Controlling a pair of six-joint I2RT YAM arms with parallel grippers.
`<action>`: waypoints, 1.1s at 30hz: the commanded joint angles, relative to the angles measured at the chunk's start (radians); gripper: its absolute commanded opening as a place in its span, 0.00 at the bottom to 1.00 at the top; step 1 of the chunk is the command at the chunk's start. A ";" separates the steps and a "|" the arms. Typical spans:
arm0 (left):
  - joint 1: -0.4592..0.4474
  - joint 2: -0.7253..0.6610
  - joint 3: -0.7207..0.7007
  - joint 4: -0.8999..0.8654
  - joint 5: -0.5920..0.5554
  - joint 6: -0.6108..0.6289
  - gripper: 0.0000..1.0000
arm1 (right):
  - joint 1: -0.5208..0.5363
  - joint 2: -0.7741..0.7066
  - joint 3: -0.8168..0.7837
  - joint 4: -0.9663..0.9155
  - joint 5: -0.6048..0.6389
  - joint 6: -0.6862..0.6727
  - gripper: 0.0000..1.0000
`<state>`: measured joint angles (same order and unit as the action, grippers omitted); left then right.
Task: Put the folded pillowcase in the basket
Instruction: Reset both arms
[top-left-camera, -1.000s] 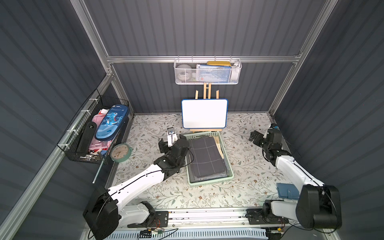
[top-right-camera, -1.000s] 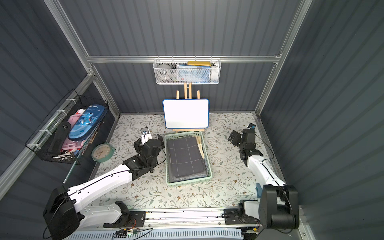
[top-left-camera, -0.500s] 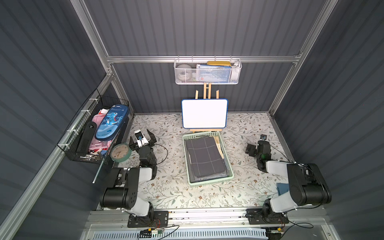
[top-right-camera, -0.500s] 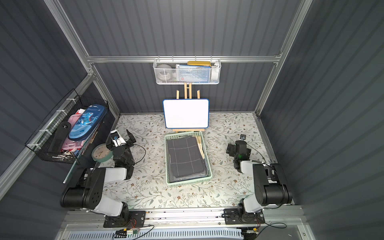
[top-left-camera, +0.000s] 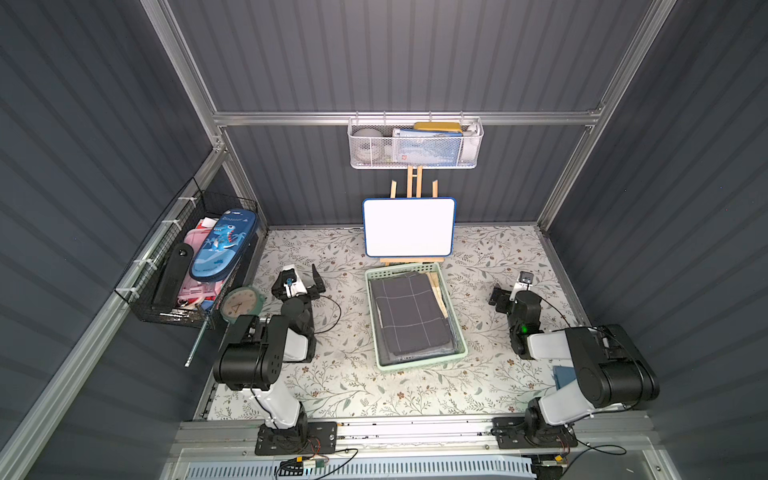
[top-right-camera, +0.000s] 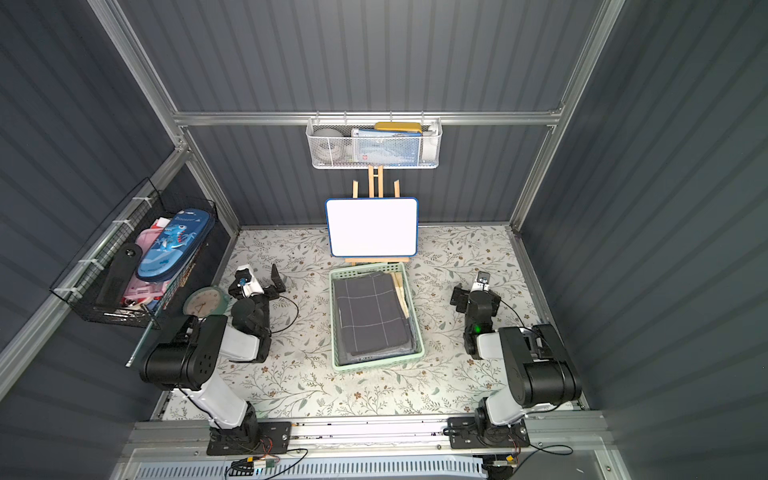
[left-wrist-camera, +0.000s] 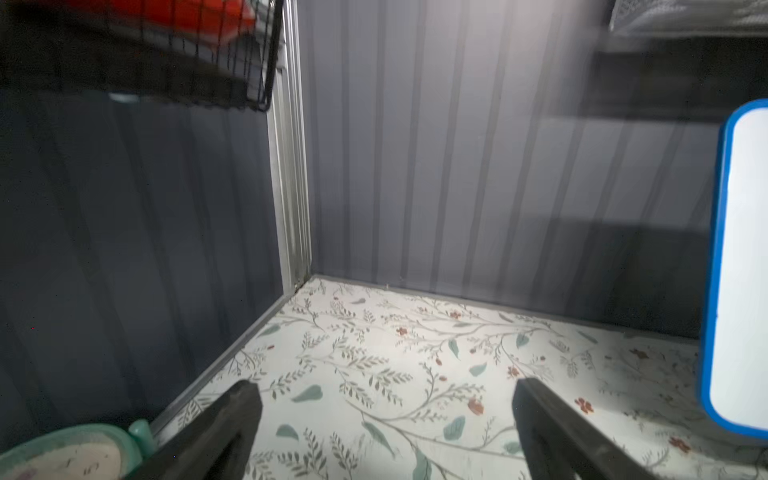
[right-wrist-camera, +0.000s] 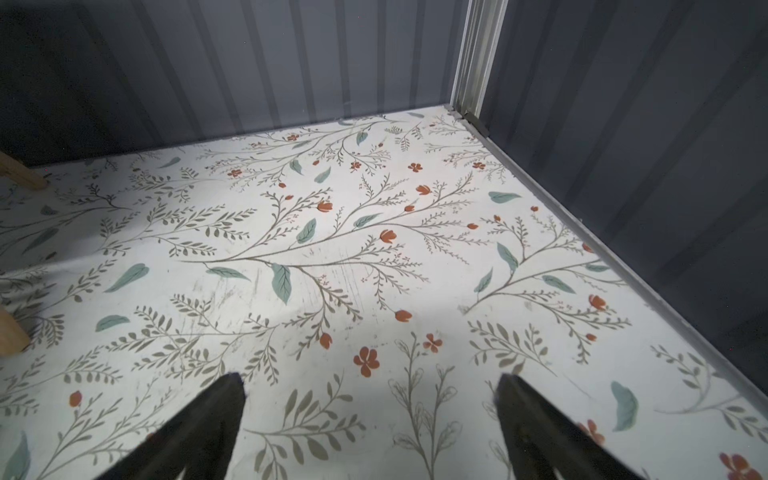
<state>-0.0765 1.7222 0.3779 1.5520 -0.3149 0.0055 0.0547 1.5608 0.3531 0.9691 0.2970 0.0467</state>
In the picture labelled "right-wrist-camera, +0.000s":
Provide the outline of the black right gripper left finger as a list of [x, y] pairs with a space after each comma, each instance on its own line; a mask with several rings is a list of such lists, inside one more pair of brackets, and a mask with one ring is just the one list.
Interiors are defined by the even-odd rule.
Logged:
[[244, 382], [228, 373], [101, 479], [223, 479], [232, 459], [246, 404]]

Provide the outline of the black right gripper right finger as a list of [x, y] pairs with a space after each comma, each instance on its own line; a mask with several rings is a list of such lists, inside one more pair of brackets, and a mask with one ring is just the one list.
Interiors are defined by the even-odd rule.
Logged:
[[503, 374], [494, 405], [516, 479], [636, 479], [518, 375]]

